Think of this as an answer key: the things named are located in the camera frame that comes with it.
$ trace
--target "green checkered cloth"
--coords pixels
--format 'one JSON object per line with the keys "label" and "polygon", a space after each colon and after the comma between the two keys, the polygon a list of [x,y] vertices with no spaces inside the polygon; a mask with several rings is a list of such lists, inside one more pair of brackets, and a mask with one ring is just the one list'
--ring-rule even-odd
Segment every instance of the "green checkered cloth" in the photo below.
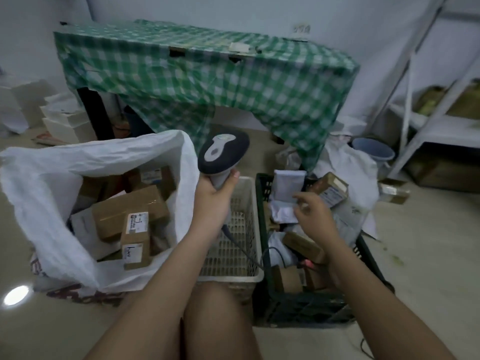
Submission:
{"label": "green checkered cloth", "polygon": [[118,94],[153,131],[183,130],[198,149],[215,106],[251,111],[308,170],[359,69],[312,42],[171,22],[68,25],[55,43],[70,89]]}

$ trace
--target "tiled floor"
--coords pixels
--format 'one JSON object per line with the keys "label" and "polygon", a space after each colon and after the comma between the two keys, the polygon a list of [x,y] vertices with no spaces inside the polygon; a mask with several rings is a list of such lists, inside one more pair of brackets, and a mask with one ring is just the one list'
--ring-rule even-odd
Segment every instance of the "tiled floor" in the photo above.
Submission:
{"label": "tiled floor", "polygon": [[[265,132],[249,131],[251,147],[243,175],[268,172],[282,146]],[[27,137],[0,140],[35,147]],[[366,239],[384,276],[404,301],[459,359],[480,353],[480,196],[411,186],[404,205],[375,208],[382,242]],[[31,248],[0,194],[0,296],[33,280]],[[0,309],[0,359],[81,359],[108,328],[116,309],[33,296],[19,307]],[[265,359],[366,359],[357,325],[344,329],[269,329],[255,333]]]}

